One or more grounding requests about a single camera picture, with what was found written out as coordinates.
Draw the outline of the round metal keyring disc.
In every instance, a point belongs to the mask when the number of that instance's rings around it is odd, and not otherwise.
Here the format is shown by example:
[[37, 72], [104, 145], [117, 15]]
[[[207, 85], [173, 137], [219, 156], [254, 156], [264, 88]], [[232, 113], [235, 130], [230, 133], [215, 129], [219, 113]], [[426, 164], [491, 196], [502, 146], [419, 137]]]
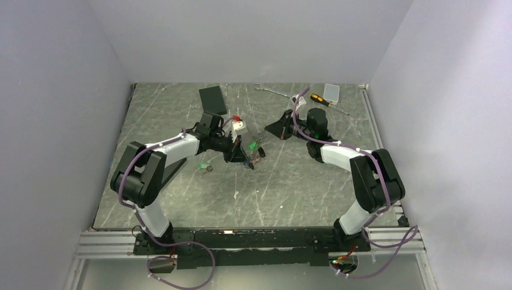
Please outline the round metal keyring disc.
[[255, 150], [252, 150], [252, 151], [249, 150], [248, 160], [244, 163], [244, 165], [246, 167], [250, 168], [251, 170], [254, 170], [256, 163], [258, 163], [262, 159], [258, 154], [258, 148], [262, 147], [263, 140], [264, 140], [264, 133], [258, 133], [258, 134], [256, 134], [256, 136], [253, 136], [252, 142], [256, 141], [258, 143], [258, 147]]

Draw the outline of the green key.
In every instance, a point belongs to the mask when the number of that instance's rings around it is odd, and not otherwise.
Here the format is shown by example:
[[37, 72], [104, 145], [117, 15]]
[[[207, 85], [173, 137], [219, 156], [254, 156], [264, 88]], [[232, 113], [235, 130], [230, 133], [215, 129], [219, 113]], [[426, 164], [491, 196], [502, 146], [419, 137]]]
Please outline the green key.
[[256, 141], [252, 142], [249, 146], [248, 146], [248, 150], [252, 151], [252, 150], [255, 150], [257, 149], [258, 147], [258, 143]]

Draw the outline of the black key top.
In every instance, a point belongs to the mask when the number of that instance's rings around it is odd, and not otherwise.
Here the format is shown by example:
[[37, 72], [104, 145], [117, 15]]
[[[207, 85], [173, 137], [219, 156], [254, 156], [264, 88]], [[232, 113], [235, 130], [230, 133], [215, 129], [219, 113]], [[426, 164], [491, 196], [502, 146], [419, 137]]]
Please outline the black key top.
[[259, 147], [258, 148], [258, 154], [261, 158], [265, 158], [266, 157], [266, 152], [264, 151], [264, 149], [262, 147]]

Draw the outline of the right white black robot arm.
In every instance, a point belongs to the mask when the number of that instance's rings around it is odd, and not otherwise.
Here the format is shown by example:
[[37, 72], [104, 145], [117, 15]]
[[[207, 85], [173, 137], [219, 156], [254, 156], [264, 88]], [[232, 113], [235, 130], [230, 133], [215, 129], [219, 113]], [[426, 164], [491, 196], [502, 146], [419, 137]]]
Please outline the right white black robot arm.
[[341, 251], [356, 243], [356, 234], [373, 216], [405, 197], [405, 186], [390, 153], [386, 149], [364, 151], [342, 146], [330, 136], [323, 109], [309, 109], [304, 120], [288, 109], [264, 129], [281, 140], [292, 136], [306, 140], [311, 158], [351, 173], [356, 200], [336, 220], [332, 236], [334, 246]]

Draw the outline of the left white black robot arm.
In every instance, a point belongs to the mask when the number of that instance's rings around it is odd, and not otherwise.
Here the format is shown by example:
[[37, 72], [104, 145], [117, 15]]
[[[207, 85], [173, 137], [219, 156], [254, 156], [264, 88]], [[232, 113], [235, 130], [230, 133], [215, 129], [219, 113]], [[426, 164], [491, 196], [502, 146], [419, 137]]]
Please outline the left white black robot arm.
[[173, 226], [157, 200], [161, 190], [189, 157], [209, 150], [222, 153], [227, 163], [248, 162], [242, 148], [242, 135], [247, 131], [237, 115], [224, 119], [206, 112], [193, 127], [174, 137], [149, 144], [134, 141], [126, 147], [110, 188], [120, 204], [134, 212], [157, 253], [169, 252], [174, 243]]

